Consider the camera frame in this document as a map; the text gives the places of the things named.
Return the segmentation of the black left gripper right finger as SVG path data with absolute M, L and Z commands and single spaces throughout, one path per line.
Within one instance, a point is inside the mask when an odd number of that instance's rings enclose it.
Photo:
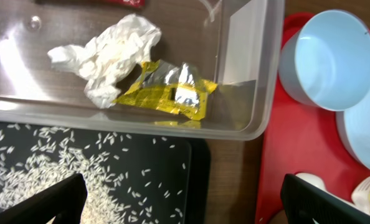
M 370 215 L 293 174 L 285 175 L 280 198 L 288 223 L 370 224 Z

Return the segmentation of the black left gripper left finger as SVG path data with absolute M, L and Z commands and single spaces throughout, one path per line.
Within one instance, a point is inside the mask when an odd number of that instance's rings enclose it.
M 74 174 L 0 213 L 0 224 L 79 224 L 87 199 L 82 174 Z

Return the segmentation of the light blue small bowl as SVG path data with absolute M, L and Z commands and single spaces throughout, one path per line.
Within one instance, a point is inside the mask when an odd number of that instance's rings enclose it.
M 278 75 L 304 105 L 344 111 L 370 89 L 370 31 L 354 14 L 323 11 L 283 46 Z

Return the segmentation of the white tissue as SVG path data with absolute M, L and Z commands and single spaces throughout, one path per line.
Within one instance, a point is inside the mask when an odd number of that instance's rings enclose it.
M 48 51 L 52 68 L 87 81 L 86 97 L 98 108 L 115 105 L 116 84 L 136 65 L 151 60 L 151 48 L 161 39 L 159 27 L 143 16 L 129 14 L 92 38 L 85 46 L 65 45 Z

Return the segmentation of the yellow foil wrapper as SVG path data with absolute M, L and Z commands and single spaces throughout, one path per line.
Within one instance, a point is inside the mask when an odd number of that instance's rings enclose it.
M 217 84 L 201 78 L 195 66 L 158 60 L 143 62 L 141 68 L 141 75 L 115 103 L 182 114 L 195 121 L 205 118 L 208 96 Z

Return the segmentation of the red strawberry candy wrapper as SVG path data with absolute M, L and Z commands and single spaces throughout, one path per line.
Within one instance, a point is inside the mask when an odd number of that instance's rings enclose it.
M 92 2 L 132 8 L 142 8 L 145 5 L 145 0 L 92 0 Z

